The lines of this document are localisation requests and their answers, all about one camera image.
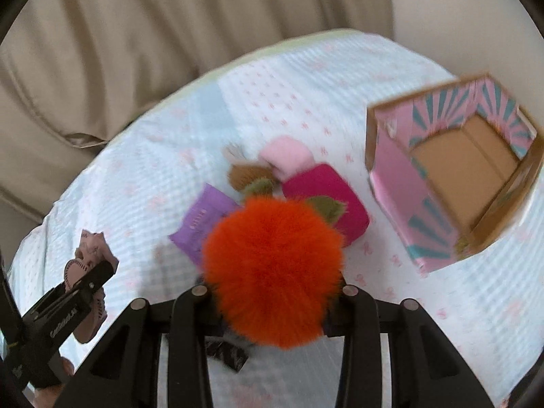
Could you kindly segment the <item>pale pink patterned sock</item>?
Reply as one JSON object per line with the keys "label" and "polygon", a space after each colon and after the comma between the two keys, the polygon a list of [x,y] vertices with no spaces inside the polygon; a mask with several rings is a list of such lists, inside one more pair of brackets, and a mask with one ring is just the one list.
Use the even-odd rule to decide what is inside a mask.
{"label": "pale pink patterned sock", "polygon": [[[65,266],[64,283],[66,292],[70,291],[77,281],[103,261],[111,264],[114,273],[116,273],[119,261],[110,251],[104,234],[83,229],[79,246],[75,249],[75,256]],[[93,295],[88,316],[74,330],[75,340],[79,343],[89,343],[107,319],[104,299],[105,292],[103,288],[100,288]]]}

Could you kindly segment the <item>magenta soft pouch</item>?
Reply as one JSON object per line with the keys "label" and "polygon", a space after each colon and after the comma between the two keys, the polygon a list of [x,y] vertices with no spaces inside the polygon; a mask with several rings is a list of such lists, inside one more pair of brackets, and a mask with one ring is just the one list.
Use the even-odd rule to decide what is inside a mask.
{"label": "magenta soft pouch", "polygon": [[332,218],[332,224],[343,236],[345,247],[361,237],[370,224],[369,214],[357,193],[326,163],[286,180],[282,183],[282,192],[288,199],[328,200],[340,204],[340,215]]}

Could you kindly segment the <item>light pink fluffy scrunchie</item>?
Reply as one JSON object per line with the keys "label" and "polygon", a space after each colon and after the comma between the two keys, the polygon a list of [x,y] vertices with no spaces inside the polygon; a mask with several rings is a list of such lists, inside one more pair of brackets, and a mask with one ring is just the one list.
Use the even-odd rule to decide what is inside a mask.
{"label": "light pink fluffy scrunchie", "polygon": [[272,173],[280,182],[315,165],[311,150],[287,135],[278,136],[267,143],[260,150],[258,158],[271,166]]}

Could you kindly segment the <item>brown plush slipper sock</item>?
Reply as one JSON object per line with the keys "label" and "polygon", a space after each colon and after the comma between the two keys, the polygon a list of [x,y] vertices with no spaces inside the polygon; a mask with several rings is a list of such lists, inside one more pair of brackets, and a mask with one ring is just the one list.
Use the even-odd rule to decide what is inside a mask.
{"label": "brown plush slipper sock", "polygon": [[250,184],[258,180],[268,180],[277,185],[273,168],[267,162],[245,157],[243,149],[238,144],[228,144],[222,150],[223,157],[231,167],[228,172],[229,185],[237,192],[242,192]]}

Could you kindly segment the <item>white blue checked blanket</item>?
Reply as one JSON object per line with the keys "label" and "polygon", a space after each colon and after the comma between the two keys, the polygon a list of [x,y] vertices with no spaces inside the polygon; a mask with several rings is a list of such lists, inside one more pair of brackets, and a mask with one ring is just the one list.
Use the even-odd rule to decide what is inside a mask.
{"label": "white blue checked blanket", "polygon": [[18,307],[62,281],[83,230],[101,232],[120,261],[105,285],[110,320],[139,296],[176,298],[197,268],[170,236],[205,184],[230,191],[222,149],[253,157],[289,135],[345,178],[370,214],[346,251],[347,281],[377,299],[417,299],[500,405],[543,348],[543,188],[485,252],[427,273],[374,201],[364,166],[367,106],[450,79],[433,61],[355,31],[288,41],[206,75],[114,138],[23,239],[8,273]]}

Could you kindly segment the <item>purple foil packet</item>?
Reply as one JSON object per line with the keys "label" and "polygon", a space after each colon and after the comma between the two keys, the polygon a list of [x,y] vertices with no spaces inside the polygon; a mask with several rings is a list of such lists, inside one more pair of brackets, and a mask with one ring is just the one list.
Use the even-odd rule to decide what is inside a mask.
{"label": "purple foil packet", "polygon": [[241,207],[225,193],[206,183],[184,215],[170,241],[197,267],[202,266],[204,242],[219,221]]}

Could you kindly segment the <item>beige curtain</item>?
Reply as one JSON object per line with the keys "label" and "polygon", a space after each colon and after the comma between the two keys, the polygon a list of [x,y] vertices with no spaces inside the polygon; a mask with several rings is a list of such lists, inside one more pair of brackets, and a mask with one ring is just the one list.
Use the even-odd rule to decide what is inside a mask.
{"label": "beige curtain", "polygon": [[257,49],[351,28],[392,0],[1,0],[1,197],[40,221],[116,135]]}

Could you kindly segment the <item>orange fluffy pom-pom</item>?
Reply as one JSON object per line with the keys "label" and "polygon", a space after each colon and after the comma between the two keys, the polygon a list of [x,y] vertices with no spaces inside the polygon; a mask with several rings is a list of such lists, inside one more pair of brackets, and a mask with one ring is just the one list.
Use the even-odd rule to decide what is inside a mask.
{"label": "orange fluffy pom-pom", "polygon": [[338,292],[343,244],[306,202],[254,197],[207,236],[204,279],[236,334],[290,349],[322,335]]}

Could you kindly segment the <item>cardboard box pink teal lining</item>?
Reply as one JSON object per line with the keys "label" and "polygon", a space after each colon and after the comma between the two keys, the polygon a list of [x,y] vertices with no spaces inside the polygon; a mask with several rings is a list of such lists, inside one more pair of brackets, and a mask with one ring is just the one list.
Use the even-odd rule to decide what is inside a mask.
{"label": "cardboard box pink teal lining", "polygon": [[366,131],[374,198],[427,272],[499,239],[543,165],[543,131],[489,74],[374,104]]}

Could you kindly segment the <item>black white patterned sock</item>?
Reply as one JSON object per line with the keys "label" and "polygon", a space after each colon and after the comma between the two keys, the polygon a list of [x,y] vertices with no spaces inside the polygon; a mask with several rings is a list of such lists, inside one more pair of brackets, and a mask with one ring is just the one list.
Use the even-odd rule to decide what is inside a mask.
{"label": "black white patterned sock", "polygon": [[249,356],[242,347],[222,337],[206,337],[206,355],[220,361],[228,369],[238,373],[246,364]]}

